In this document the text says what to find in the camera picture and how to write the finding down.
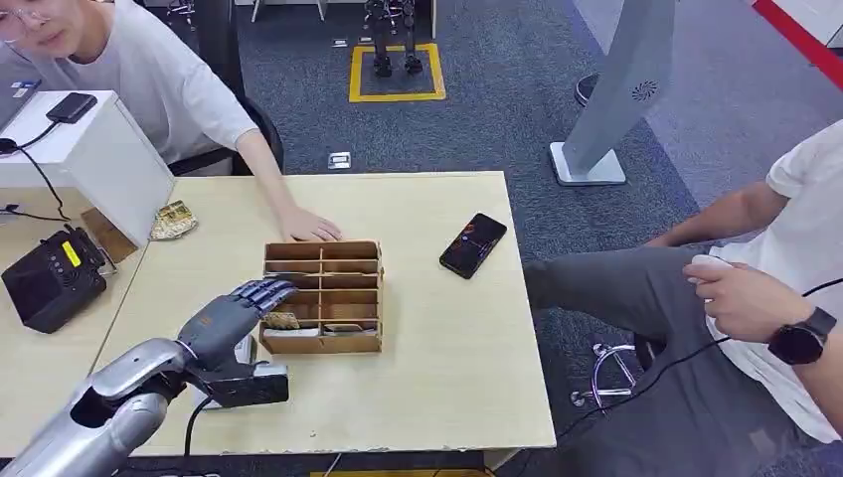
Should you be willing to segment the person's left hand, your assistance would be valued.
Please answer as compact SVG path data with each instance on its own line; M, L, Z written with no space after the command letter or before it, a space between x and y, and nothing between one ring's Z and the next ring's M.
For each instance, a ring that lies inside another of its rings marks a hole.
M332 222L297 206L277 211L285 241L336 241L342 238Z

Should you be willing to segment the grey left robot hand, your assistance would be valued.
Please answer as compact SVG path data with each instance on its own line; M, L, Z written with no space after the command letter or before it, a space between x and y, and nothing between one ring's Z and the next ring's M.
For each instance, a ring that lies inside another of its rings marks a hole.
M188 350L189 363L203 371L235 363L235 346L266 314L298 291L286 280L250 280L205 305L185 323L177 342Z

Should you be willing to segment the seated person's left hand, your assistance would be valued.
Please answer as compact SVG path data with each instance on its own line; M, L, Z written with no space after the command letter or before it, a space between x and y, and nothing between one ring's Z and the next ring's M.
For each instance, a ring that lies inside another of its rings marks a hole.
M766 343L781 327L807 320L815 306L776 278L745 264L689 263L705 313L726 336Z

